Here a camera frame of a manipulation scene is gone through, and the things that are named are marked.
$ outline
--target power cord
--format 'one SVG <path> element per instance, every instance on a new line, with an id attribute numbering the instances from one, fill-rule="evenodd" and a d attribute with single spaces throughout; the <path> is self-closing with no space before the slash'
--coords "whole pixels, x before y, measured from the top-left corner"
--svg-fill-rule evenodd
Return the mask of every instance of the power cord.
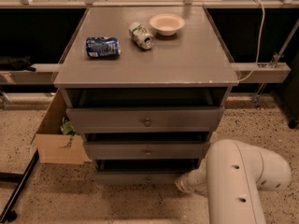
<path id="1" fill-rule="evenodd" d="M 260 26 L 260 32 L 259 32 L 259 39 L 258 39 L 258 48 L 257 48 L 257 52 L 256 52 L 256 59 L 255 59 L 255 63 L 258 63 L 259 56 L 260 56 L 261 37 L 262 37 L 262 30 L 263 30 L 263 22 L 264 22 L 265 12 L 264 12 L 264 6 L 263 6 L 263 3 L 262 3 L 261 0 L 253 0 L 253 1 L 261 5 L 262 12 L 263 12 L 261 26 Z M 250 73 L 248 75 L 246 75 L 244 78 L 241 78 L 238 81 L 242 82 L 242 81 L 248 79 L 252 75 L 252 73 L 253 73 L 253 70 L 250 71 Z"/>

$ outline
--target cardboard box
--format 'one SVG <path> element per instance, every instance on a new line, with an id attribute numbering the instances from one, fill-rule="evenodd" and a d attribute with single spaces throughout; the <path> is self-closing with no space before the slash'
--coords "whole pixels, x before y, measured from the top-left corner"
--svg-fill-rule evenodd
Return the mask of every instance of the cardboard box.
<path id="1" fill-rule="evenodd" d="M 36 132 L 40 162 L 83 164 L 85 161 L 81 136 L 63 135 L 60 131 L 66 109 L 64 97 L 57 91 Z"/>

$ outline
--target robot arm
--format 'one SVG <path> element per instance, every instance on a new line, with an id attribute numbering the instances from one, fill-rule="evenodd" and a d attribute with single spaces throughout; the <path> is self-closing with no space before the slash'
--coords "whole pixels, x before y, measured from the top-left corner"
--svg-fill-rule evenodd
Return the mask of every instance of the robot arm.
<path id="1" fill-rule="evenodd" d="M 208 197 L 210 224 L 265 224 L 258 189 L 283 190 L 290 181 L 290 166 L 281 156 L 227 139 L 211 146 L 206 169 L 183 175 L 176 185 Z"/>

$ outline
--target white bowl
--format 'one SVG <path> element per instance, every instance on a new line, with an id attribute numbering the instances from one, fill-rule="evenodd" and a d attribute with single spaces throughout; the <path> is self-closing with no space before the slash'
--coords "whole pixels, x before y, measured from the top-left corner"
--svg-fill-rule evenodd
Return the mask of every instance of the white bowl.
<path id="1" fill-rule="evenodd" d="M 174 14 L 160 14 L 152 17 L 149 24 L 160 35 L 173 35 L 185 25 L 185 20 Z"/>

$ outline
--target soda can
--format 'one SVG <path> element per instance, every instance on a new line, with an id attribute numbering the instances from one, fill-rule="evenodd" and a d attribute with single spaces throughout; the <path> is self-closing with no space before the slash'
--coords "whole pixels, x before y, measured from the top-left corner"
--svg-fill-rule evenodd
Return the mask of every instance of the soda can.
<path id="1" fill-rule="evenodd" d="M 153 45 L 153 35 L 139 22 L 134 22 L 129 28 L 129 34 L 134 42 L 142 49 L 151 49 Z"/>
<path id="2" fill-rule="evenodd" d="M 90 57 L 117 57 L 121 46 L 115 37 L 87 37 L 86 52 Z"/>

